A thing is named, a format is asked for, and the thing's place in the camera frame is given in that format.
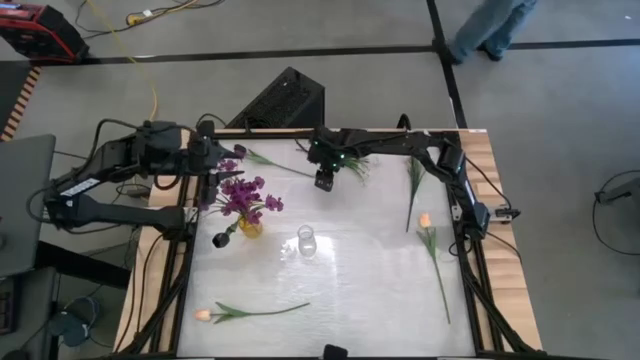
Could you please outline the clear glass vase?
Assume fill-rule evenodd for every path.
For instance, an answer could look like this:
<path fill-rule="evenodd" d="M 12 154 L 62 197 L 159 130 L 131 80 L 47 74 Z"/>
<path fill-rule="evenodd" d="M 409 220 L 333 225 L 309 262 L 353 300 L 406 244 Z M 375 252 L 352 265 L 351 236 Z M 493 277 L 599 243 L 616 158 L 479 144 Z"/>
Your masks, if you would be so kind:
<path fill-rule="evenodd" d="M 302 225 L 297 232 L 298 250 L 303 257 L 311 258 L 317 251 L 314 230 L 309 225 Z"/>

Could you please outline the black computer tower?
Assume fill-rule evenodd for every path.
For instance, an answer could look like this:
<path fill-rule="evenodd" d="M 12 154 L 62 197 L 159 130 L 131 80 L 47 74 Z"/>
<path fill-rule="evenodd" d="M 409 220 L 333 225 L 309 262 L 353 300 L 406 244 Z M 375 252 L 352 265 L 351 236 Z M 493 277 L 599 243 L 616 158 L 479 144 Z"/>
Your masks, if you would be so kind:
<path fill-rule="evenodd" d="M 325 87 L 287 67 L 227 128 L 315 128 L 325 124 Z"/>

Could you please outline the yellow glass vase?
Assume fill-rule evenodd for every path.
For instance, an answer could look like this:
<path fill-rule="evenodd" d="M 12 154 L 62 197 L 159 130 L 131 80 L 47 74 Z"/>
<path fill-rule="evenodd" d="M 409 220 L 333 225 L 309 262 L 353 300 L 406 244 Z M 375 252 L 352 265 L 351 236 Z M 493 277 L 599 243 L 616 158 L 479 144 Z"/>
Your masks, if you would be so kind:
<path fill-rule="evenodd" d="M 261 236 L 263 232 L 263 225 L 261 223 L 253 224 L 250 223 L 244 217 L 240 217 L 237 222 L 238 228 L 242 231 L 242 233 L 250 239 L 256 239 Z"/>

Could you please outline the person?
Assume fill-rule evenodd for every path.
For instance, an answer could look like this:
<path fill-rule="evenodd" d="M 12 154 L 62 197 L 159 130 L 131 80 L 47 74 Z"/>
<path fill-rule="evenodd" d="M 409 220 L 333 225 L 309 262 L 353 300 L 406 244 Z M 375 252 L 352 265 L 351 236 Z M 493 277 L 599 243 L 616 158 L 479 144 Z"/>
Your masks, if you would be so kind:
<path fill-rule="evenodd" d="M 483 0 L 441 50 L 449 64 L 460 65 L 479 50 L 493 62 L 499 62 L 513 38 L 526 22 L 538 0 Z"/>

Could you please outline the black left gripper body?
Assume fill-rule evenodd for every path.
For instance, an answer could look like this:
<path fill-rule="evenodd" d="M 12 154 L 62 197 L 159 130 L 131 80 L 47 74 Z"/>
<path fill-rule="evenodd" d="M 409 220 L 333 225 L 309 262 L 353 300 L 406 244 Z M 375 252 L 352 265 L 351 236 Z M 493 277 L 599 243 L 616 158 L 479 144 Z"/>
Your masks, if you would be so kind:
<path fill-rule="evenodd" d="M 213 139 L 215 125 L 211 120 L 201 121 L 190 134 L 188 149 L 188 170 L 199 179 L 197 191 L 199 204 L 213 204 L 216 198 L 216 181 L 211 171 L 217 167 L 217 142 Z"/>

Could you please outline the red and black case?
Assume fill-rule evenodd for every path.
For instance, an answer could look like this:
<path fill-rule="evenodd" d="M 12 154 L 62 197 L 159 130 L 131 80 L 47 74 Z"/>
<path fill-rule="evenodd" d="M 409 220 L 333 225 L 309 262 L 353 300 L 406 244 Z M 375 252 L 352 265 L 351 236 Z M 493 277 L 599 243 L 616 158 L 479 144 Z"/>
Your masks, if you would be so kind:
<path fill-rule="evenodd" d="M 90 49 L 64 15 L 49 5 L 0 1 L 0 38 L 35 61 L 78 63 Z"/>

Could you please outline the dark tulip stem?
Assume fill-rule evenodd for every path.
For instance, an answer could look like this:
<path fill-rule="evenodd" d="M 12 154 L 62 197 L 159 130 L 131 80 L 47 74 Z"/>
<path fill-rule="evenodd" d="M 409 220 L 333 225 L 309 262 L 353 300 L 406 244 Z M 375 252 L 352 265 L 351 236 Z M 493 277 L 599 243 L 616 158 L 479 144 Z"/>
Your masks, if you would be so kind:
<path fill-rule="evenodd" d="M 294 174 L 297 174 L 297 175 L 301 175 L 301 176 L 304 176 L 304 177 L 312 178 L 311 174 L 308 174 L 308 173 L 293 169 L 291 167 L 287 167 L 287 166 L 278 164 L 278 163 L 268 159 L 267 157 L 255 152 L 255 151 L 253 151 L 253 150 L 251 150 L 249 148 L 246 148 L 246 147 L 244 147 L 242 145 L 239 145 L 239 144 L 235 144 L 233 146 L 232 152 L 240 157 L 240 162 L 249 161 L 249 162 L 252 162 L 252 163 L 255 163 L 255 164 L 258 164 L 258 165 L 271 166 L 271 167 L 275 167 L 275 168 L 278 168 L 278 169 L 281 169 L 281 170 L 284 170 L 284 171 L 288 171 L 288 172 L 291 172 L 291 173 L 294 173 Z"/>

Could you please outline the dark keyboard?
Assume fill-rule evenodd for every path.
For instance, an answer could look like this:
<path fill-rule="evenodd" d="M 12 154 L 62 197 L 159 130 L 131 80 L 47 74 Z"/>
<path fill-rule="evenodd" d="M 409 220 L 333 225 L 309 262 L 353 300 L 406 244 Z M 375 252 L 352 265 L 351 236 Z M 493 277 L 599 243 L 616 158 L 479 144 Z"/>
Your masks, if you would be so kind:
<path fill-rule="evenodd" d="M 0 291 L 0 335 L 13 332 L 17 322 L 16 292 Z"/>

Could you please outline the white flower bunch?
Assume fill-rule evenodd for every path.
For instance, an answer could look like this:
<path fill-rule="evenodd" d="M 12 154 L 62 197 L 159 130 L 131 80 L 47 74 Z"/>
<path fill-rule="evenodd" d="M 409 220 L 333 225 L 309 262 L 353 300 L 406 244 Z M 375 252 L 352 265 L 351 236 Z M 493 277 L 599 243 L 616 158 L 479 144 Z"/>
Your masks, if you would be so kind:
<path fill-rule="evenodd" d="M 369 160 L 367 158 L 356 158 L 331 146 L 311 144 L 305 148 L 300 143 L 298 150 L 307 155 L 307 160 L 319 168 L 331 169 L 334 174 L 343 168 L 347 168 L 355 173 L 361 182 L 368 176 Z"/>
<path fill-rule="evenodd" d="M 422 164 L 415 159 L 414 157 L 410 157 L 407 160 L 407 173 L 409 176 L 409 205 L 407 210 L 407 219 L 406 219 L 406 227 L 405 231 L 409 230 L 409 226 L 412 219 L 412 211 L 414 206 L 414 201 L 416 197 L 416 193 L 419 189 L 420 183 L 425 175 L 425 170 Z"/>

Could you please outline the dark round headphones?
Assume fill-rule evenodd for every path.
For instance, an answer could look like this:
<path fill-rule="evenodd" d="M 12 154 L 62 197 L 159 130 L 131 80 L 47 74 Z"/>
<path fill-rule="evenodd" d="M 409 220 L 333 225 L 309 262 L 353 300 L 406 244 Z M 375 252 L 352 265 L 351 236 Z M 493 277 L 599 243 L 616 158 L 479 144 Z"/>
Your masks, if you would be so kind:
<path fill-rule="evenodd" d="M 76 312 L 81 304 L 89 306 L 89 319 L 82 318 Z M 77 347 L 91 337 L 91 330 L 99 313 L 100 304 L 97 300 L 89 296 L 76 297 L 49 319 L 47 328 L 53 336 L 60 337 L 64 345 Z"/>

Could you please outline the black desk base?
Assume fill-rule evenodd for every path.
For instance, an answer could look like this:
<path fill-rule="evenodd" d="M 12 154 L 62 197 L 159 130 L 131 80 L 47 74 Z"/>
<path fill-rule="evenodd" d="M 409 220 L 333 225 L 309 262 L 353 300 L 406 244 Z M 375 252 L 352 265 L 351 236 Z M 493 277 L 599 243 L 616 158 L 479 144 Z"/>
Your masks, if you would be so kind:
<path fill-rule="evenodd" d="M 36 269 L 52 267 L 63 275 L 123 290 L 127 289 L 131 274 L 126 268 L 43 241 L 38 242 L 34 267 Z"/>

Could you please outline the grey desk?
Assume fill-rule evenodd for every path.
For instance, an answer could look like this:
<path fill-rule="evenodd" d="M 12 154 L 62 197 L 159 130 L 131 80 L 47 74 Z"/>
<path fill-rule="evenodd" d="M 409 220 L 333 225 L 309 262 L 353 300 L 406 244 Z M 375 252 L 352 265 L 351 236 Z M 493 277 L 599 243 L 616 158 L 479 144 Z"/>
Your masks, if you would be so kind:
<path fill-rule="evenodd" d="M 56 138 L 28 137 L 0 143 L 0 278 L 33 268 Z"/>

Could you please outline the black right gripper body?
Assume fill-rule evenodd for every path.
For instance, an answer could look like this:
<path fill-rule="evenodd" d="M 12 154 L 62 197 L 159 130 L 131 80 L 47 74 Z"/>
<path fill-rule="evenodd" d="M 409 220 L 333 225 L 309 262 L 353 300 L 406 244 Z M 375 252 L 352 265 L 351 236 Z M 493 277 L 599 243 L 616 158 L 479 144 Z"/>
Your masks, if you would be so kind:
<path fill-rule="evenodd" d="M 331 192 L 334 184 L 334 172 L 331 169 L 319 168 L 315 174 L 314 185 L 325 191 Z"/>

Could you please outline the grey stand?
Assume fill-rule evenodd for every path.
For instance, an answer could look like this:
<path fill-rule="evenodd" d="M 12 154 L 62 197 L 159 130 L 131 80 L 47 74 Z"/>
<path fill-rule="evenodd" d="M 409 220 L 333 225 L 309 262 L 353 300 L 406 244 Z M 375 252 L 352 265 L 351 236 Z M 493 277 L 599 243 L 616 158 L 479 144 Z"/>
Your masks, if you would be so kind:
<path fill-rule="evenodd" d="M 609 190 L 602 190 L 595 194 L 600 204 L 610 204 L 622 198 L 630 198 L 640 208 L 640 178 L 633 178 Z"/>

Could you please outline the black tulip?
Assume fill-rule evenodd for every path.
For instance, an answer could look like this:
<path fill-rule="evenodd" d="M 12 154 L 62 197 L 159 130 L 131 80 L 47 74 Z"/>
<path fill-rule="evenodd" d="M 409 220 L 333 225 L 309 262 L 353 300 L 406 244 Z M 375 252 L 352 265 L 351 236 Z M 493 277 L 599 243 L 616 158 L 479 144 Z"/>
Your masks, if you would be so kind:
<path fill-rule="evenodd" d="M 224 231 L 216 233 L 212 239 L 212 244 L 215 248 L 224 248 L 231 242 L 231 237 L 236 232 L 240 232 L 244 237 L 247 237 L 248 225 L 249 223 L 244 219 L 237 220 L 235 223 L 229 225 Z"/>

